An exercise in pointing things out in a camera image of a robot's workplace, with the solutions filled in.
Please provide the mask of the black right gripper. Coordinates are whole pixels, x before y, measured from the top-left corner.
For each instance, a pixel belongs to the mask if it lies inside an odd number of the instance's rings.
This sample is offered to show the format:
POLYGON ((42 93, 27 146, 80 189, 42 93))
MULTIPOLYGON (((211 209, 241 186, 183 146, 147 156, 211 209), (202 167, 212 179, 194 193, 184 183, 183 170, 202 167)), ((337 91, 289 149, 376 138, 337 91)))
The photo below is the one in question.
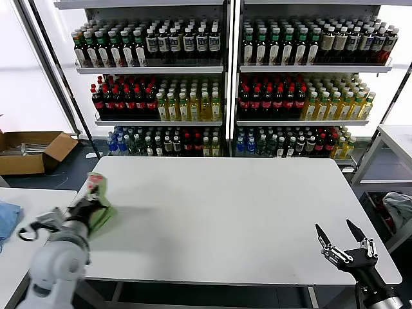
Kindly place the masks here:
POLYGON ((374 240, 367 238, 351 220, 347 219, 346 223, 360 248, 345 251, 337 248, 332 245, 326 233, 316 223, 317 239, 322 246, 321 254, 333 265, 340 265, 340 270, 351 274, 361 287, 385 286, 383 278, 375 268, 378 254, 374 240))

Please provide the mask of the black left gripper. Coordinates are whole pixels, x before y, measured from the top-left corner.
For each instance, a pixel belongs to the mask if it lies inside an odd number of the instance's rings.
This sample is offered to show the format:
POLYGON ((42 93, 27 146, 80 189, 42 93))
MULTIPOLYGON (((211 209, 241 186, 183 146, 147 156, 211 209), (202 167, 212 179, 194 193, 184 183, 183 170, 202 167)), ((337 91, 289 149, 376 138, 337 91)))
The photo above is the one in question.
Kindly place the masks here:
POLYGON ((69 207, 69 215, 66 220, 88 223, 93 213, 97 210, 97 202, 99 199, 99 190, 90 190, 86 197, 81 198, 74 206, 69 207))

